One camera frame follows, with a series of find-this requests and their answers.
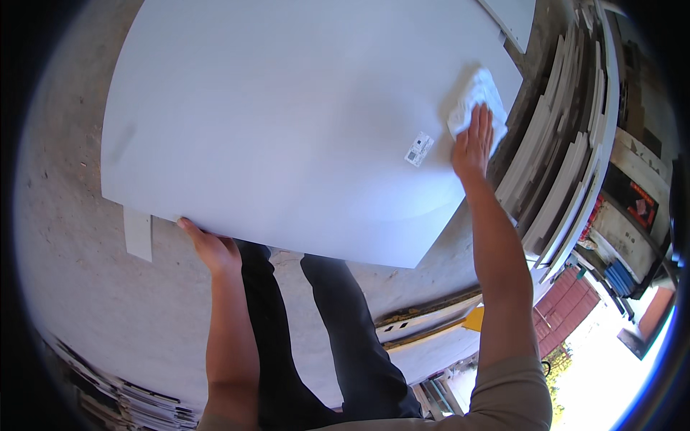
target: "tree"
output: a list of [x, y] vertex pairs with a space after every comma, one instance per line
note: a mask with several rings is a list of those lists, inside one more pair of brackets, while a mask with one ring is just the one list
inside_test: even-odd
[[562, 419], [563, 411], [565, 410], [565, 407], [556, 401], [558, 390], [560, 389], [556, 386], [556, 380], [573, 363], [572, 352], [570, 346], [564, 341], [543, 358], [543, 361], [548, 361], [551, 364], [551, 372], [546, 376], [546, 385], [549, 387], [549, 393], [551, 393], [551, 407], [553, 408], [552, 426]]

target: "beige sleeve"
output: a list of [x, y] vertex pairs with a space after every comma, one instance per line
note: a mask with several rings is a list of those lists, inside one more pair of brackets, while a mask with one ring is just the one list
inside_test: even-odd
[[551, 414], [551, 395], [541, 361], [535, 357], [508, 358], [477, 374], [462, 429], [548, 430]]
[[255, 431], [259, 427], [240, 425], [217, 414], [204, 413], [197, 425], [197, 431]]
[[[470, 412], [440, 422], [422, 419], [380, 419], [346, 422], [330, 431], [489, 431], [548, 430], [551, 427], [551, 396], [541, 362], [534, 357], [508, 358], [477, 374], [470, 398]], [[199, 431], [247, 430], [228, 419], [205, 414]]]

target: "right hand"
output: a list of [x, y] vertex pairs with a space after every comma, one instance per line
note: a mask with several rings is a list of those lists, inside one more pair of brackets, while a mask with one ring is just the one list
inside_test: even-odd
[[468, 181], [481, 177], [486, 178], [489, 166], [489, 152], [493, 144], [493, 114], [486, 103], [472, 109], [470, 127], [457, 134], [453, 147], [453, 170], [464, 185]]
[[232, 238], [219, 238], [202, 232], [190, 219], [182, 217], [177, 225], [189, 235], [199, 258], [211, 271], [212, 277], [242, 276], [242, 256]]

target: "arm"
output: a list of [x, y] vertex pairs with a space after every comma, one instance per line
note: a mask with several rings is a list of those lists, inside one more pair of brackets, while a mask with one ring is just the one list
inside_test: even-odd
[[211, 272], [211, 324], [206, 345], [208, 402], [204, 413], [242, 425], [257, 425], [259, 352], [247, 311], [242, 258], [230, 238], [199, 230], [178, 220]]
[[539, 359], [532, 323], [532, 279], [522, 244], [485, 179], [493, 142], [491, 119], [486, 105], [475, 106], [470, 128], [458, 134], [453, 149], [453, 169], [472, 214], [475, 271], [485, 307], [480, 370], [509, 357]]

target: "person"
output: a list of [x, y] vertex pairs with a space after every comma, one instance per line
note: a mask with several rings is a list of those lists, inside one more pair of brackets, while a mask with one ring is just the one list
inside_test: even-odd
[[368, 306], [343, 261], [300, 261], [328, 330], [344, 402], [327, 408], [300, 379], [270, 252], [178, 224], [211, 273], [206, 348], [208, 403], [198, 430], [547, 430], [551, 398], [532, 323], [532, 282], [520, 239], [486, 181], [492, 114], [476, 106], [458, 134], [452, 165], [472, 214], [484, 320], [477, 381], [465, 416], [434, 422], [379, 344]]

